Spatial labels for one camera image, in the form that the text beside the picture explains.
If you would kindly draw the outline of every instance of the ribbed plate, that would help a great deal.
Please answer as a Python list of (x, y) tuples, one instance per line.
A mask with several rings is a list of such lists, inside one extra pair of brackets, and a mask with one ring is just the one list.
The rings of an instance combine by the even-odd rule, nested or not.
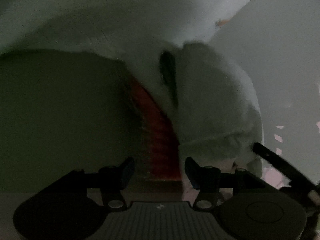
[(111, 213), (87, 240), (235, 240), (214, 216), (191, 209), (188, 202), (133, 202)]

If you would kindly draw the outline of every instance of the orange object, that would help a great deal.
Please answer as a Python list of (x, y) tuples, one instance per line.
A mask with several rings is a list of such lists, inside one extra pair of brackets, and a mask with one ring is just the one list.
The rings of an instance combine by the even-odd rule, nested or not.
[(131, 96), (143, 119), (144, 144), (150, 178), (181, 180), (177, 136), (169, 118), (160, 110), (151, 95), (133, 79)]

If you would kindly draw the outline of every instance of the red fabric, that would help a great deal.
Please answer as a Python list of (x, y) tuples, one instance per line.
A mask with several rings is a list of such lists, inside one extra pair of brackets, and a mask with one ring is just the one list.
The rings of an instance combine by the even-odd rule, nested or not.
[(147, 131), (147, 152), (150, 154), (150, 173), (154, 179), (181, 180), (179, 168), (179, 142), (171, 121), (160, 110), (150, 94), (132, 80), (132, 99), (140, 110)]

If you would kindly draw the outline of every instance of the red cloth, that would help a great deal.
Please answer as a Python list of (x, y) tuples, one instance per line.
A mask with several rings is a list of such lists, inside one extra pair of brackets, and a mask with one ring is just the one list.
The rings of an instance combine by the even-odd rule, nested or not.
[(131, 95), (142, 114), (144, 129), (147, 131), (148, 138), (145, 138), (145, 142), (153, 179), (181, 180), (179, 142), (171, 121), (135, 79), (132, 80)]

